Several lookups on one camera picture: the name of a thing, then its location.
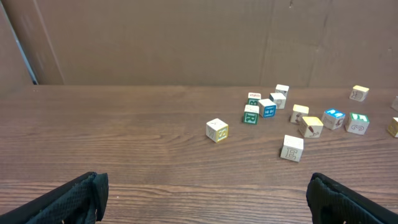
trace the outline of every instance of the block top face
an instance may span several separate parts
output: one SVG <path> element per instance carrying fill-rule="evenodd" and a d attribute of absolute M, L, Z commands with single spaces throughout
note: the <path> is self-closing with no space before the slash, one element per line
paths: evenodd
<path fill-rule="evenodd" d="M 364 122 L 370 122 L 368 116 L 364 114 L 357 114 L 357 113 L 350 113 L 351 119 L 354 121 L 364 121 Z"/>
<path fill-rule="evenodd" d="M 284 146 L 304 149 L 304 139 L 285 135 Z"/>
<path fill-rule="evenodd" d="M 359 86 L 359 85 L 354 86 L 353 89 L 354 90 L 363 91 L 363 92 L 369 91 L 369 88 L 366 88 L 366 87 L 363 87 L 363 86 Z"/>
<path fill-rule="evenodd" d="M 228 124 L 226 124 L 224 121 L 216 118 L 216 119 L 214 119 L 212 121 L 207 122 L 207 125 L 209 125 L 214 130 L 219 130 L 219 129 L 227 126 Z"/>
<path fill-rule="evenodd" d="M 276 90 L 288 91 L 289 90 L 289 86 L 278 84 L 278 85 L 276 85 Z"/>
<path fill-rule="evenodd" d="M 300 113 L 308 114 L 308 112 L 310 111 L 310 108 L 308 108 L 307 106 L 294 105 L 293 110 L 300 112 Z"/>
<path fill-rule="evenodd" d="M 260 93 L 249 93 L 248 98 L 249 99 L 261 100 L 261 94 Z"/>
<path fill-rule="evenodd" d="M 254 105 L 246 105 L 244 107 L 244 112 L 259 113 L 260 107 Z"/>
<path fill-rule="evenodd" d="M 322 121 L 319 120 L 319 118 L 317 117 L 304 116 L 302 119 L 306 122 L 308 126 L 323 126 Z"/>
<path fill-rule="evenodd" d="M 272 102 L 272 100 L 270 99 L 263 99 L 263 100 L 259 100 L 259 103 L 263 106 L 276 106 L 276 103 Z"/>
<path fill-rule="evenodd" d="M 340 118 L 340 117 L 345 115 L 344 113 L 342 113 L 342 112 L 340 112 L 338 110 L 335 110 L 333 108 L 330 108 L 330 109 L 326 110 L 325 113 L 330 115 L 330 116 L 332 116 L 332 117 L 334 117 L 334 118 Z"/>
<path fill-rule="evenodd" d="M 282 93 L 271 93 L 270 96 L 274 100 L 286 100 L 285 95 L 283 95 Z"/>

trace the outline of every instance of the brown wall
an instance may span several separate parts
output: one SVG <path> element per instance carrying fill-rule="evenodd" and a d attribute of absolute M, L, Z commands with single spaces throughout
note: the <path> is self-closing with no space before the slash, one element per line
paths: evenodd
<path fill-rule="evenodd" d="M 0 96 L 32 83 L 0 5 Z"/>
<path fill-rule="evenodd" d="M 40 83 L 396 87 L 396 0 L 3 0 Z"/>

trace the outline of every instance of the tabletop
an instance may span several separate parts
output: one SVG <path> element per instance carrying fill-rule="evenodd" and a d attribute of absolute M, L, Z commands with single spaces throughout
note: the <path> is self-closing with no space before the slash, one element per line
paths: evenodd
<path fill-rule="evenodd" d="M 203 86 L 28 86 L 0 98 L 0 214 L 88 171 L 108 173 L 103 223 L 310 223 L 305 192 L 321 172 L 398 212 L 398 139 L 386 128 L 398 89 L 291 88 L 284 110 L 244 124 L 249 92 Z M 294 104 L 366 114 L 364 136 L 324 128 L 299 163 L 280 158 Z M 227 139 L 206 123 L 229 125 Z"/>

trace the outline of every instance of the toy block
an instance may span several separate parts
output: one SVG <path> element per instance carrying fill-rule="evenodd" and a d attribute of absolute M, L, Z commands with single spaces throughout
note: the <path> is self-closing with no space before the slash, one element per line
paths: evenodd
<path fill-rule="evenodd" d="M 286 103 L 285 95 L 281 93 L 271 93 L 269 99 L 276 104 L 277 109 L 284 109 Z"/>
<path fill-rule="evenodd" d="M 294 105 L 293 113 L 290 117 L 290 122 L 295 124 L 300 124 L 301 118 L 304 116 L 308 116 L 309 110 L 310 108 L 308 108 L 307 106 Z"/>
<path fill-rule="evenodd" d="M 362 102 L 365 100 L 368 93 L 369 93 L 369 88 L 356 85 L 353 87 L 353 91 L 351 92 L 349 98 L 352 100 Z"/>
<path fill-rule="evenodd" d="M 248 105 L 257 106 L 259 100 L 261 100 L 261 94 L 260 93 L 249 93 Z"/>
<path fill-rule="evenodd" d="M 392 102 L 391 108 L 398 111 L 398 96 L 395 98 L 395 100 Z"/>
<path fill-rule="evenodd" d="M 304 139 L 285 135 L 284 146 L 280 157 L 295 162 L 300 162 L 304 150 Z"/>
<path fill-rule="evenodd" d="M 259 100 L 260 115 L 263 118 L 271 118 L 275 116 L 276 104 L 270 99 Z"/>
<path fill-rule="evenodd" d="M 323 123 L 317 117 L 304 116 L 301 119 L 298 130 L 305 138 L 319 138 L 323 129 Z"/>
<path fill-rule="evenodd" d="M 387 128 L 388 132 L 394 136 L 395 138 L 398 138 L 398 118 L 393 118 L 390 125 Z"/>
<path fill-rule="evenodd" d="M 246 105 L 244 107 L 243 122 L 246 124 L 257 124 L 259 121 L 260 107 Z"/>
<path fill-rule="evenodd" d="M 357 113 L 350 113 L 349 118 L 345 124 L 346 130 L 349 133 L 365 134 L 369 126 L 370 120 L 368 116 Z"/>
<path fill-rule="evenodd" d="M 276 85 L 275 92 L 283 94 L 286 98 L 288 91 L 289 91 L 289 86 L 280 85 L 280 84 Z"/>
<path fill-rule="evenodd" d="M 346 115 L 335 109 L 328 109 L 323 112 L 322 123 L 325 127 L 330 130 L 340 128 L 343 125 L 343 121 Z"/>
<path fill-rule="evenodd" d="M 228 137 L 228 124 L 216 118 L 206 123 L 206 135 L 214 142 L 219 142 Z"/>

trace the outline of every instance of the letter on block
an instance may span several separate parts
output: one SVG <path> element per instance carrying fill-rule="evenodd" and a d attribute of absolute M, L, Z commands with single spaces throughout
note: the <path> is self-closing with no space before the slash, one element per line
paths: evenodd
<path fill-rule="evenodd" d="M 285 135 L 284 146 L 280 157 L 295 162 L 300 162 L 304 150 L 304 139 Z"/>
<path fill-rule="evenodd" d="M 392 119 L 391 124 L 388 126 L 387 130 L 392 136 L 398 138 L 398 118 Z"/>
<path fill-rule="evenodd" d="M 368 93 L 369 93 L 369 88 L 356 85 L 353 87 L 353 91 L 351 92 L 349 98 L 352 100 L 362 102 L 365 100 Z"/>
<path fill-rule="evenodd" d="M 259 100 L 261 100 L 261 94 L 260 93 L 249 93 L 248 105 L 257 106 Z"/>
<path fill-rule="evenodd" d="M 370 120 L 368 116 L 357 113 L 350 113 L 345 124 L 346 131 L 354 134 L 365 134 Z"/>
<path fill-rule="evenodd" d="M 281 93 L 271 93 L 269 99 L 276 104 L 277 109 L 284 109 L 286 97 Z"/>
<path fill-rule="evenodd" d="M 275 92 L 283 94 L 286 98 L 288 91 L 289 91 L 289 86 L 280 85 L 280 84 L 276 85 Z"/>
<path fill-rule="evenodd" d="M 305 138 L 319 138 L 323 129 L 323 123 L 317 117 L 304 116 L 301 119 L 298 130 Z"/>
<path fill-rule="evenodd" d="M 206 135 L 214 142 L 219 142 L 228 137 L 228 124 L 216 118 L 206 123 Z"/>
<path fill-rule="evenodd" d="M 398 111 L 398 96 L 395 98 L 395 100 L 392 102 L 391 105 L 392 109 Z"/>
<path fill-rule="evenodd" d="M 259 100 L 260 115 L 263 118 L 271 118 L 275 116 L 276 104 L 270 99 Z"/>
<path fill-rule="evenodd" d="M 310 108 L 308 108 L 307 106 L 294 105 L 293 114 L 290 117 L 290 122 L 295 124 L 300 124 L 301 118 L 304 116 L 308 116 L 309 111 Z"/>
<path fill-rule="evenodd" d="M 340 128 L 346 115 L 335 109 L 328 109 L 323 113 L 321 121 L 323 125 L 330 130 Z"/>
<path fill-rule="evenodd" d="M 246 105 L 244 107 L 243 122 L 246 124 L 257 124 L 259 111 L 260 108 L 258 106 Z"/>

